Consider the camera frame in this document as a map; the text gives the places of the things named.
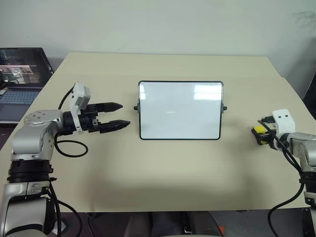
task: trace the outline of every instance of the laptop screen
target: laptop screen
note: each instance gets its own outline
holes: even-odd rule
[[[53,74],[42,48],[0,48],[0,71],[8,87],[44,87]]]

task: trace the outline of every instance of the table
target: table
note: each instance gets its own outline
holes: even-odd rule
[[[228,110],[222,117],[220,140],[141,140],[133,109],[140,80],[221,80]],[[76,81],[90,87],[90,103],[124,105],[116,112],[99,114],[100,121],[131,121],[112,133],[68,136],[89,147],[84,157],[54,152],[55,191],[77,211],[269,209],[299,188],[299,176],[282,153],[258,146],[250,131],[261,117],[287,108],[297,131],[316,132],[315,120],[266,57],[72,52],[29,112],[56,109]],[[69,110],[68,101],[62,110]],[[1,187],[10,165],[13,134],[0,151]],[[60,147],[69,154],[83,151],[76,144]],[[285,207],[302,206],[300,196]]]

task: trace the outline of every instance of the black cable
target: black cable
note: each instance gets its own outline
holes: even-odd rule
[[[53,198],[51,193],[48,193],[48,196],[49,196],[50,198]],[[79,231],[78,231],[78,234],[76,235],[76,237],[79,237],[80,234],[81,234],[81,232],[82,232],[82,219],[80,218],[79,214],[78,214],[77,211],[76,211],[72,206],[70,206],[69,204],[67,204],[67,203],[65,203],[65,202],[63,202],[63,201],[61,201],[61,200],[58,200],[58,203],[61,204],[61,205],[63,205],[63,206],[65,206],[65,207],[67,207],[68,209],[70,209],[70,210],[75,214],[75,216],[77,217],[78,222],[79,222]]]
[[[273,228],[272,222],[271,222],[271,215],[272,213],[277,210],[279,207],[282,207],[284,205],[289,204],[290,202],[294,201],[303,191],[304,188],[304,184],[301,184],[300,189],[297,191],[297,193],[291,197],[289,200],[284,201],[282,203],[280,203],[279,205],[276,205],[275,207],[273,207],[269,212],[268,212],[268,222],[269,222],[269,226],[270,229],[272,230],[273,234],[275,234],[276,237],[279,237],[278,234],[276,233],[275,229]]]
[[[296,159],[294,158],[294,156],[291,154],[291,152],[288,150],[288,148],[280,141],[280,139],[276,136],[276,134],[266,125],[264,124],[262,121],[258,120],[258,122],[264,126],[264,128],[271,133],[271,135],[273,136],[273,138],[278,142],[278,144],[281,146],[282,148],[282,152],[283,152],[283,155],[284,157],[286,158],[286,160],[298,171],[299,174],[302,174],[302,169],[300,167],[300,165],[298,164],[298,162],[296,161]],[[278,234],[276,233],[273,225],[272,225],[272,222],[271,222],[271,215],[272,213],[277,210],[279,207],[282,207],[284,205],[287,205],[289,204],[290,202],[294,201],[296,198],[299,197],[299,195],[302,193],[304,189],[304,184],[302,183],[301,186],[300,186],[300,189],[297,191],[297,193],[291,197],[290,199],[288,199],[287,201],[284,201],[278,205],[276,205],[275,207],[273,207],[272,209],[269,210],[268,212],[268,223],[269,223],[269,226],[270,226],[270,229],[272,230],[273,234],[276,236],[276,237],[279,237]]]
[[[75,141],[75,140],[61,140],[61,141],[57,141],[58,135],[59,135],[59,132],[57,132],[57,133],[55,134],[55,137],[54,137],[54,146],[55,146],[56,150],[57,150],[60,154],[62,154],[63,156],[76,158],[76,157],[82,157],[82,156],[84,156],[85,154],[88,153],[89,149],[88,149],[88,147],[87,147],[86,144],[84,144],[84,143],[82,143],[82,142],[79,142],[79,141]],[[72,143],[80,144],[80,145],[82,145],[82,146],[85,148],[85,152],[82,153],[82,154],[80,154],[80,155],[70,155],[70,154],[64,153],[64,152],[58,147],[58,145],[57,145],[58,143],[64,143],[64,142],[72,142]]]
[[[56,193],[54,191],[54,188],[53,188],[51,182],[49,182],[49,190],[50,190],[52,198],[53,198],[53,200],[55,202],[56,215],[57,215],[57,237],[61,237],[61,214],[60,214],[60,208],[59,208],[59,203],[58,203],[58,199],[57,199]]]
[[[90,217],[89,216],[88,216],[88,227],[89,227],[89,230],[90,230],[90,233],[91,233],[92,237],[95,237],[95,235],[93,233],[93,230],[92,230],[92,228],[90,226]]]
[[[73,91],[75,85],[73,87],[71,87],[71,89],[64,95],[63,99],[61,100],[59,106],[58,106],[58,109],[60,110],[61,107],[63,106],[66,98],[70,95],[70,93]],[[86,144],[82,143],[82,142],[78,142],[78,141],[74,141],[74,140],[61,140],[61,141],[57,141],[57,137],[60,135],[59,132],[57,132],[54,136],[54,146],[56,148],[56,150],[63,156],[66,156],[66,157],[72,157],[72,158],[77,158],[77,157],[82,157],[84,156],[85,154],[88,153],[89,149],[87,147]],[[59,147],[58,147],[58,143],[64,143],[64,142],[71,142],[71,143],[77,143],[77,144],[80,144],[82,145],[84,148],[85,148],[85,152],[80,154],[80,155],[70,155],[70,154],[67,154],[67,153],[64,153]]]
[[[60,104],[59,104],[59,106],[58,106],[58,109],[59,109],[59,110],[60,110],[61,107],[63,106],[63,104],[64,104],[66,98],[67,98],[67,97],[70,95],[70,93],[73,91],[74,87],[75,87],[75,85],[74,85],[73,87],[71,87],[71,89],[64,95],[63,99],[61,100],[61,102],[60,102]]]
[[[280,139],[276,136],[276,134],[267,126],[265,125],[262,121],[258,120],[258,123],[260,123],[262,126],[264,126],[264,128],[271,133],[271,135],[273,136],[274,139],[276,139],[276,141],[278,142],[278,144],[281,146],[282,150],[284,150],[291,158],[291,160],[295,160],[294,156],[291,154],[291,152],[287,149],[287,147],[280,141]],[[302,169],[301,167],[298,165],[298,163],[296,162],[296,164],[294,164],[294,168],[296,168],[296,170],[301,174],[302,173]]]

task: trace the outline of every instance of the yellow object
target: yellow object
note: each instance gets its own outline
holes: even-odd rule
[[[253,127],[255,129],[255,131],[259,134],[265,134],[266,133],[266,129],[264,126],[259,125],[259,126],[255,126]],[[267,142],[264,141],[260,141],[262,145],[267,144]]]
[[[260,125],[260,126],[255,126],[253,127],[255,129],[255,131],[257,133],[260,133],[260,134],[265,134],[266,133],[266,129],[264,126]]]

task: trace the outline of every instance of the laptop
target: laptop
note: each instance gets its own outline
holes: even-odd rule
[[[18,123],[54,72],[42,48],[0,48],[0,73],[0,123]]]

